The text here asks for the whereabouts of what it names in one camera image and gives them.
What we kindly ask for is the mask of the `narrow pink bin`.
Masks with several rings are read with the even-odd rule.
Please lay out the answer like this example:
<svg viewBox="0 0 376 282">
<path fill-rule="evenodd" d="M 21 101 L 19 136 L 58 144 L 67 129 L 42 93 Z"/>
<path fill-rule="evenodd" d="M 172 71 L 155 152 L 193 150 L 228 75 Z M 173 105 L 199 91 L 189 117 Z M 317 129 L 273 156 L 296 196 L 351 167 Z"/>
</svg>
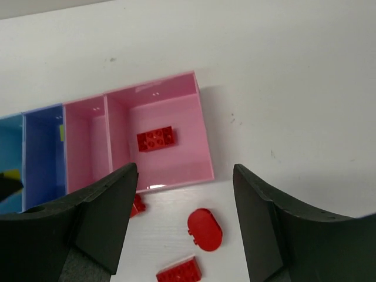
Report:
<svg viewBox="0 0 376 282">
<path fill-rule="evenodd" d="M 63 105 L 66 189 L 86 187 L 111 171 L 105 97 L 98 95 Z"/>
</svg>

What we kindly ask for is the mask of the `green lego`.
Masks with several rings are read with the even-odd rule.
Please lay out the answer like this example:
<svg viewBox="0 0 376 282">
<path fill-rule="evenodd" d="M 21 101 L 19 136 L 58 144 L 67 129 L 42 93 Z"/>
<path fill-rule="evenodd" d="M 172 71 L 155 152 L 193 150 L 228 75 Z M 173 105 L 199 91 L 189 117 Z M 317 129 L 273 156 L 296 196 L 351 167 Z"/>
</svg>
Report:
<svg viewBox="0 0 376 282">
<path fill-rule="evenodd" d="M 8 179 L 21 180 L 21 174 L 17 169 L 6 170 L 1 172 L 1 177 Z"/>
<path fill-rule="evenodd" d="M 59 126 L 59 133 L 60 133 L 60 139 L 61 142 L 65 140 L 65 130 L 64 130 L 64 125 Z"/>
</svg>

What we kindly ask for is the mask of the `round red lego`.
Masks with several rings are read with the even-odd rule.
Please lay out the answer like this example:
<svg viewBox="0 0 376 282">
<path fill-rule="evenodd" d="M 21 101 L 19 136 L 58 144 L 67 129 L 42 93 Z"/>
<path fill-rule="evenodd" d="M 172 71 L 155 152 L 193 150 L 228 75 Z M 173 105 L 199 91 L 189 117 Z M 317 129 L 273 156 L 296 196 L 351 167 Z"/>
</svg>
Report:
<svg viewBox="0 0 376 282">
<path fill-rule="evenodd" d="M 193 243 L 204 251 L 215 251 L 222 244 L 223 231 L 209 209 L 192 212 L 187 219 L 187 228 Z"/>
</svg>

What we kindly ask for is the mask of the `dark blue bin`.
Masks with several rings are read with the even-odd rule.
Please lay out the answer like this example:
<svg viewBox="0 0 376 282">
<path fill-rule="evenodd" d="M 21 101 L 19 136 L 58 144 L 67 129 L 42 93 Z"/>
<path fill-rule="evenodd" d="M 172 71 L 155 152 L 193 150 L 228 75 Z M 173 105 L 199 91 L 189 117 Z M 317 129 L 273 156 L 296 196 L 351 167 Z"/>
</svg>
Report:
<svg viewBox="0 0 376 282">
<path fill-rule="evenodd" d="M 23 118 L 23 206 L 28 210 L 66 194 L 65 144 L 59 133 L 63 106 L 30 110 Z"/>
</svg>

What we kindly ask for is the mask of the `light blue bin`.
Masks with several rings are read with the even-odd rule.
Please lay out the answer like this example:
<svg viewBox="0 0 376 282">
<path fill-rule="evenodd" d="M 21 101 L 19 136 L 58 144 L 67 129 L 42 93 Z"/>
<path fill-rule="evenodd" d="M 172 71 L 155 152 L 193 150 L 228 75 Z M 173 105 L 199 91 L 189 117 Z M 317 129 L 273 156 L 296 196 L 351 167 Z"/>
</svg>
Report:
<svg viewBox="0 0 376 282">
<path fill-rule="evenodd" d="M 23 116 L 1 118 L 1 172 L 17 170 L 22 180 Z M 1 202 L 1 214 L 23 210 L 22 191 Z"/>
</svg>

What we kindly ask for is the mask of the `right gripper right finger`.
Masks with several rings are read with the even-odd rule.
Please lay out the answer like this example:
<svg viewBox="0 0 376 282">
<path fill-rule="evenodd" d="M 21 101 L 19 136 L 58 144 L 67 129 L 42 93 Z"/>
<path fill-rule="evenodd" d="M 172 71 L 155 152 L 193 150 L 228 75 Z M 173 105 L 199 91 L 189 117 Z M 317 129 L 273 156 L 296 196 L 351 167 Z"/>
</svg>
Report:
<svg viewBox="0 0 376 282">
<path fill-rule="evenodd" d="M 242 164 L 233 188 L 251 281 L 374 281 L 375 215 L 319 209 Z"/>
</svg>

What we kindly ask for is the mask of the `small red lego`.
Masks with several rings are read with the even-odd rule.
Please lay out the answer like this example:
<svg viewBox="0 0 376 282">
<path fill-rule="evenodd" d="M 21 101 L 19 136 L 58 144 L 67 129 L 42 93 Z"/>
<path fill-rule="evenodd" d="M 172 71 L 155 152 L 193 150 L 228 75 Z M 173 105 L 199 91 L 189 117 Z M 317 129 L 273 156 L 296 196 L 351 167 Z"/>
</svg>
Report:
<svg viewBox="0 0 376 282">
<path fill-rule="evenodd" d="M 143 199 L 140 194 L 135 195 L 135 199 L 132 204 L 132 210 L 130 214 L 130 218 L 137 216 L 140 213 L 146 211 L 146 205 L 143 202 Z"/>
</svg>

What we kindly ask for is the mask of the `wide pink bin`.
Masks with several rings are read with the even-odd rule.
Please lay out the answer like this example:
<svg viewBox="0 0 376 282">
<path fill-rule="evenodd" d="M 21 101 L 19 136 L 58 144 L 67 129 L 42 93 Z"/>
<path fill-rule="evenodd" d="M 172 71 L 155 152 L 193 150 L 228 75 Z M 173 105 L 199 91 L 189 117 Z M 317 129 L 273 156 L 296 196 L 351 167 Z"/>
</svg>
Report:
<svg viewBox="0 0 376 282">
<path fill-rule="evenodd" d="M 156 79 L 104 95 L 113 170 L 136 163 L 137 192 L 214 180 L 200 92 L 194 72 Z M 175 143 L 140 152 L 137 135 L 172 128 Z"/>
</svg>

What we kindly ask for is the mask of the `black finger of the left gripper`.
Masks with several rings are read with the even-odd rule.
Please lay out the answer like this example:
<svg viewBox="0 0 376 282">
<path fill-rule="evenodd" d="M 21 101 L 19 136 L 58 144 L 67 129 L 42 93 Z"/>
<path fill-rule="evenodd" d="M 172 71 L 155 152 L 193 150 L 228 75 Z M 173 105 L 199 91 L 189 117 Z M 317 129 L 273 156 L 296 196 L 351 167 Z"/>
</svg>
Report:
<svg viewBox="0 0 376 282">
<path fill-rule="evenodd" d="M 8 197 L 15 193 L 19 193 L 23 190 L 24 185 L 22 180 L 8 179 L 0 177 L 1 188 L 0 188 L 0 201 L 6 200 Z"/>
</svg>

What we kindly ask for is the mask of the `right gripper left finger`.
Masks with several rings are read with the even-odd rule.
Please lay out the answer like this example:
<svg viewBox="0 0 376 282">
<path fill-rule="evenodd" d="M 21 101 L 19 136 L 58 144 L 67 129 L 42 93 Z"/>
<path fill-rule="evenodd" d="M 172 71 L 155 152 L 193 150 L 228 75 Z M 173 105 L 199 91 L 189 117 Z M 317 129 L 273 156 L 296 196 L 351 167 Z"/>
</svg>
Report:
<svg viewBox="0 0 376 282">
<path fill-rule="evenodd" d="M 138 180 L 128 163 L 87 187 L 1 216 L 2 281 L 109 281 Z"/>
</svg>

